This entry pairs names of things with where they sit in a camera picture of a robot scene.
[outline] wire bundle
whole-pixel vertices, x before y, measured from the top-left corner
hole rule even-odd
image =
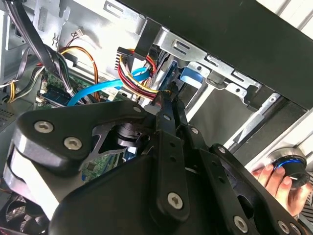
[[[73,47],[65,47],[60,49],[61,54],[65,54],[68,51],[71,50],[79,50],[81,52],[83,52],[84,54],[86,54],[88,56],[88,58],[91,60],[92,65],[93,65],[93,70],[94,70],[94,83],[98,84],[99,83],[99,74],[98,74],[98,67],[96,62],[94,61],[93,57],[90,55],[90,53],[88,51],[86,51],[84,48],[82,47],[78,47],[78,46],[73,46]],[[100,101],[100,95],[99,92],[95,92],[94,93],[94,97],[97,101]]]
[[[152,58],[148,55],[146,57],[146,61],[150,64],[150,66],[152,67],[152,75],[156,72],[156,65],[154,63],[154,61],[152,60]],[[131,73],[129,73],[129,71],[126,69],[126,66],[123,62],[123,56],[120,56],[119,59],[119,65],[118,65],[118,75],[121,79],[121,81],[123,82],[124,86],[130,90],[131,92],[135,93],[138,96],[144,97],[144,98],[148,98],[148,99],[154,99],[155,96],[157,95],[158,91],[156,90],[151,90],[147,87],[145,87],[144,85],[140,84],[139,82],[137,82],[133,76],[131,75]]]

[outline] blue ring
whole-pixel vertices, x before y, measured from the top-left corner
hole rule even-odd
[[[287,164],[287,163],[302,163],[300,160],[287,160],[285,162],[280,163],[276,168],[280,168],[282,165]]]

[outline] black side panel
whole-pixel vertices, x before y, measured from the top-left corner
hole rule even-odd
[[[264,148],[278,138],[294,122],[305,114],[298,105],[287,101],[286,104],[269,119],[250,139],[248,139],[233,155],[242,165],[246,165]]]
[[[303,108],[313,42],[255,0],[120,0]]]

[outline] finger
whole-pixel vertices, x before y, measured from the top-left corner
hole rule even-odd
[[[282,183],[279,185],[276,193],[276,200],[285,208],[288,207],[288,196],[292,186],[292,180],[289,176],[286,176]]]
[[[271,175],[268,184],[266,185],[267,191],[273,196],[276,196],[277,189],[282,182],[285,175],[285,169],[283,167],[277,168]]]
[[[253,175],[254,178],[256,178],[258,180],[260,175],[261,175],[262,170],[263,170],[263,168],[258,169],[256,171],[252,172],[251,174]]]
[[[266,186],[266,184],[268,183],[268,179],[270,178],[271,173],[273,172],[273,165],[267,165],[261,172],[258,181],[260,182],[260,184],[263,185],[263,187]]]
[[[303,210],[304,204],[312,190],[313,187],[310,183],[307,183],[296,190],[292,201],[289,201],[290,206],[293,208],[293,213],[291,215],[297,215]]]

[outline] red wire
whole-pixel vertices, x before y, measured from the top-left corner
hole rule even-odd
[[[150,64],[152,64],[152,74],[154,74],[157,70],[155,62],[149,55],[146,56],[146,60],[149,61]]]
[[[139,94],[142,94],[144,96],[147,96],[151,99],[154,99],[156,94],[152,94],[152,93],[149,93],[147,91],[144,91],[142,89],[140,89],[139,87],[137,87],[135,84],[133,84],[131,81],[129,81],[122,73],[121,71],[121,68],[119,66],[118,68],[118,75],[120,76],[122,82],[131,90],[134,90],[135,92],[139,93]]]

